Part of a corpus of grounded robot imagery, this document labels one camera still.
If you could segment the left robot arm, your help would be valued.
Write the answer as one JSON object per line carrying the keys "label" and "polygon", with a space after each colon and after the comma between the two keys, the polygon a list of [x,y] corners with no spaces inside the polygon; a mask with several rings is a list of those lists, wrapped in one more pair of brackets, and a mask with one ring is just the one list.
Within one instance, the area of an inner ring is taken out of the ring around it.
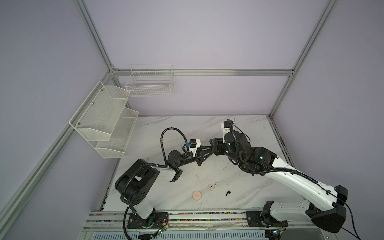
{"label": "left robot arm", "polygon": [[[166,156],[163,138],[168,131],[181,134],[185,142],[182,152],[173,150]],[[142,228],[150,228],[156,221],[156,210],[149,203],[147,195],[158,177],[165,178],[166,182],[175,182],[183,173],[180,167],[191,163],[197,163],[200,167],[213,154],[211,146],[202,145],[199,139],[188,141],[181,130],[173,127],[162,132],[160,146],[164,158],[163,165],[139,159],[115,183],[121,202],[127,205],[127,210],[132,212],[131,216]]]}

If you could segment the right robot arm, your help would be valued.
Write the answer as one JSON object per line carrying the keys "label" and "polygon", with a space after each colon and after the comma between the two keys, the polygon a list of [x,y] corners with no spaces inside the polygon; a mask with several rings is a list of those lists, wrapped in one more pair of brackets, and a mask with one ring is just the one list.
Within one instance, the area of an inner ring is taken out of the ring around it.
{"label": "right robot arm", "polygon": [[347,204],[348,190],[345,187],[322,184],[287,164],[270,150],[251,146],[248,136],[229,119],[221,124],[221,129],[222,138],[210,140],[214,155],[225,155],[243,172],[252,176],[266,176],[303,197],[303,201],[298,203],[265,203],[258,222],[266,228],[275,225],[281,227],[270,233],[270,237],[280,236],[288,222],[311,222],[330,233],[338,233],[343,229],[347,214],[352,213]]}

